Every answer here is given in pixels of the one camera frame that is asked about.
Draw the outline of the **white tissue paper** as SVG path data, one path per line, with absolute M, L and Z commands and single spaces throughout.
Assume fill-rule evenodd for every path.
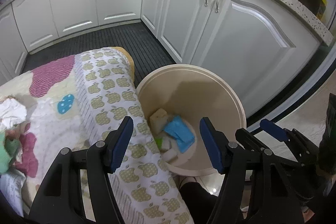
M 26 107 L 15 98 L 6 98 L 1 102 L 1 131 L 11 130 L 27 118 Z

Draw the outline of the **beige plastic trash bin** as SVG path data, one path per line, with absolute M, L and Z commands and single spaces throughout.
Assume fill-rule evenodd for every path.
M 195 65 L 174 64 L 156 69 L 137 87 L 138 100 L 146 119 L 158 109 L 179 115 L 195 137 L 194 144 L 168 163 L 170 172 L 181 176 L 206 176 L 216 173 L 199 132 L 203 117 L 235 140 L 235 132 L 247 126 L 242 103 L 222 78 Z

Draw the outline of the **white lower kitchen cabinets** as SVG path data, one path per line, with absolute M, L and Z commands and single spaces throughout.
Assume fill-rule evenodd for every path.
M 174 61 L 224 79 L 248 116 L 279 94 L 322 44 L 274 0 L 14 0 L 1 10 L 1 64 L 14 77 L 38 47 L 136 19 Z

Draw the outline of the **green crumpled paper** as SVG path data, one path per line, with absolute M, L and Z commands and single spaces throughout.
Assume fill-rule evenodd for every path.
M 1 131 L 0 139 L 0 174 L 4 174 L 8 171 L 17 155 L 20 141 L 18 139 L 8 139 L 4 131 Z

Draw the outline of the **yellow sponge block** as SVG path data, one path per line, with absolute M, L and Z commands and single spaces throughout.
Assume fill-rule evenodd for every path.
M 158 109 L 150 116 L 150 128 L 153 135 L 158 135 L 164 129 L 168 119 L 169 115 L 164 109 Z

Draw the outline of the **patterned quilted table cloth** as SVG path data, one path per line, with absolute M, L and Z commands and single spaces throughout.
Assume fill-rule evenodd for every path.
M 129 116 L 130 143 L 120 168 L 108 176 L 124 221 L 193 222 L 147 124 L 126 50 L 105 47 L 52 61 L 3 84 L 1 98 L 6 97 L 27 109 L 15 166 L 26 175 L 22 199 L 28 207 L 62 148 L 89 148 Z

